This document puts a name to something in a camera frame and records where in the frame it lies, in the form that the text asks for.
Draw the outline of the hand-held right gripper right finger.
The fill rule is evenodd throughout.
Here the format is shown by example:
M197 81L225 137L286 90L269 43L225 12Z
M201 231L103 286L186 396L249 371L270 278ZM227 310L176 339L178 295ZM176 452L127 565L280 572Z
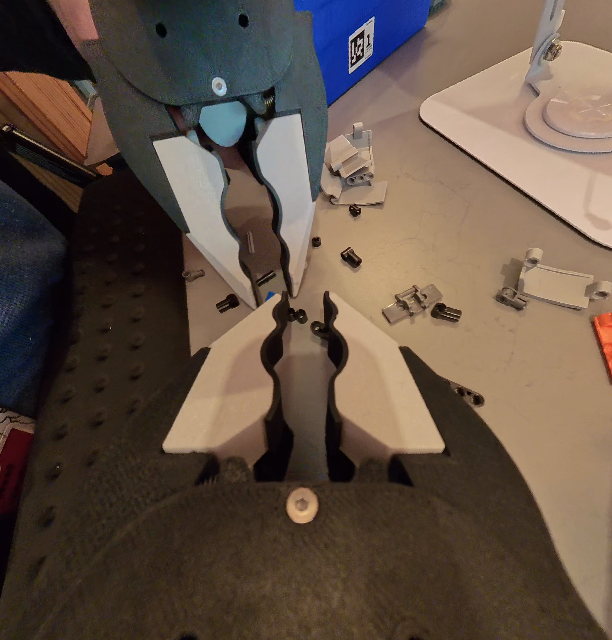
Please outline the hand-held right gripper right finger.
M331 291L323 294L328 383L326 461L333 482L394 456L443 454L446 444L398 343Z

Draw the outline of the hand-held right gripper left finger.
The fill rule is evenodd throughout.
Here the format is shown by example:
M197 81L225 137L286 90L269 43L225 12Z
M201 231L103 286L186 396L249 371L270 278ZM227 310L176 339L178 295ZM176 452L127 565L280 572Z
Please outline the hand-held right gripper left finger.
M275 367L283 356L289 295L273 294L215 340L172 423L162 448L242 458L258 481L283 481L292 431L283 416Z

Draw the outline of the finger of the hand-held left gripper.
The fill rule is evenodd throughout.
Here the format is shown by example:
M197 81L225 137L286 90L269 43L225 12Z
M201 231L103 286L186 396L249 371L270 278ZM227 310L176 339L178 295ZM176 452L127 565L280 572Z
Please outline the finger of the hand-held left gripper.
M316 210L299 113L254 119L253 160L272 204L271 228L289 294L298 295Z
M224 212L228 180L220 158L197 140L175 136L153 147L188 227L187 236L238 298L258 301L239 260L240 242Z

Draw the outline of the small black pins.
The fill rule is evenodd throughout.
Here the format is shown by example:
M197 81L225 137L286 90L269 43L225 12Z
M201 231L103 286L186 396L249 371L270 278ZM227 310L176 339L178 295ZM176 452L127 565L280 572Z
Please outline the small black pins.
M306 264L299 291L296 296L288 296L288 308L304 310L307 319L302 324L323 321L326 291L351 300L350 294L342 292L343 279L360 273L368 258L367 249L361 248L360 241L352 238L353 232L362 230L363 222L368 221L367 208L363 206L362 209L363 214L353 218L348 205L335 207L325 198L316 201L312 228L307 234ZM236 218L235 231L243 233L242 258L252 272L253 284L270 271L275 273L274 278L256 291L261 302L267 301L270 292L278 301L287 292L287 284L279 263L278 239L270 228L269 205L238 205L226 212ZM204 276L185 283L190 353L194 355L254 314L257 308L247 304L244 294L234 291L192 240L183 236L182 245L183 269L204 272Z

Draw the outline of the blue plastic bin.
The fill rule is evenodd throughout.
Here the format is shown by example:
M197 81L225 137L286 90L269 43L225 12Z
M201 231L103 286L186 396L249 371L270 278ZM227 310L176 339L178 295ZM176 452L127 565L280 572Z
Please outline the blue plastic bin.
M294 1L312 30L330 105L426 24L430 1Z

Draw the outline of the person's left forearm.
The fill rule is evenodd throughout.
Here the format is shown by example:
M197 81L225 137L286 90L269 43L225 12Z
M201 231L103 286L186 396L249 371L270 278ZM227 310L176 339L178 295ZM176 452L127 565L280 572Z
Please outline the person's left forearm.
M0 1L0 72L94 81L47 1Z

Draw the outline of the grey flat link piece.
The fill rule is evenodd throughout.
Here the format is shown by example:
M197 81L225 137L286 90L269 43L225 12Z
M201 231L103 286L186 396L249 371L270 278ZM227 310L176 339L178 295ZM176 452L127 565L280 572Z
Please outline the grey flat link piece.
M443 294L433 284L425 287L413 285L404 292L395 295L395 302L382 309L382 315L395 324L406 317L414 317L440 302Z

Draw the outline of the person's left hand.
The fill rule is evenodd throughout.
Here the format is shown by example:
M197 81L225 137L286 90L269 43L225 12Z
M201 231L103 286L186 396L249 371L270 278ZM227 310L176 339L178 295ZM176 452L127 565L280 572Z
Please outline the person's left hand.
M88 1L49 1L49 4L76 48L83 42L99 39Z

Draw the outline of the light grey block with holes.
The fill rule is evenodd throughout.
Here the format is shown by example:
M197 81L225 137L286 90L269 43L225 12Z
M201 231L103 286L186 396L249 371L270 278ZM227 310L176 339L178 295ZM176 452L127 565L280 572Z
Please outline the light grey block with holes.
M348 134L337 136L326 145L325 164L334 176L341 179L343 186L358 186L372 181L374 173L364 173L364 161L358 156L358 150L347 138Z

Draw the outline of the light grey flat panel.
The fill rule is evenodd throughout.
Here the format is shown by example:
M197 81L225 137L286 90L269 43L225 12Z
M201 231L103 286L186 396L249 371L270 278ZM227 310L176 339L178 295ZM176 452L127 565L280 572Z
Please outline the light grey flat panel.
M360 207L370 205L381 205L387 195L387 181L368 181L358 186L342 186L342 182L337 177L322 179L320 183L321 191L328 197L333 205L350 206L357 204Z

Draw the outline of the light grey panel with clip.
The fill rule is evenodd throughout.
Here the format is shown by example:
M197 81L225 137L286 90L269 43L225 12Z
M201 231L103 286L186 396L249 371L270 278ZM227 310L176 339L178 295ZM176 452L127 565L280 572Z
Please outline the light grey panel with clip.
M353 124L353 132L348 134L348 140L358 150L359 158L364 161L361 169L364 173L374 173L374 155L372 148L372 131L364 129L363 122Z

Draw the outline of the dark beam with holes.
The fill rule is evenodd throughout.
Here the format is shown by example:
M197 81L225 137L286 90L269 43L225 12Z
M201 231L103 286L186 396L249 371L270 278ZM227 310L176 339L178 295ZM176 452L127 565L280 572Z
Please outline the dark beam with holes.
M482 407L485 405L485 398L482 394L452 380L447 380L450 389L460 396L465 402L475 407Z

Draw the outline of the large light grey ringed panel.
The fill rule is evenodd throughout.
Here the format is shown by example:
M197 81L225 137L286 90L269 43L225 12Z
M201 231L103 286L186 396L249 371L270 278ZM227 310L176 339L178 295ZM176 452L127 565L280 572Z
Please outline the large light grey ringed panel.
M541 249L528 249L518 277L515 289L529 300L583 310L591 300L606 300L612 295L611 282L595 281L589 274L546 266L542 257Z

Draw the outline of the person's blue jeans leg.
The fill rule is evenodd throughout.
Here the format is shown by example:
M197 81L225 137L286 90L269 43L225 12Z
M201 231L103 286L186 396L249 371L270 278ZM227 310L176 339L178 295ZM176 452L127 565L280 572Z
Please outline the person's blue jeans leg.
M0 407L35 417L66 240L0 180Z

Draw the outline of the red white printed tag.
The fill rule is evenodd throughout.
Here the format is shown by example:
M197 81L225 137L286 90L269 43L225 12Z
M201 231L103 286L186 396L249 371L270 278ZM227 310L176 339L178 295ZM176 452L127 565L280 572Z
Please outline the red white printed tag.
M0 516L20 503L35 421L0 407Z

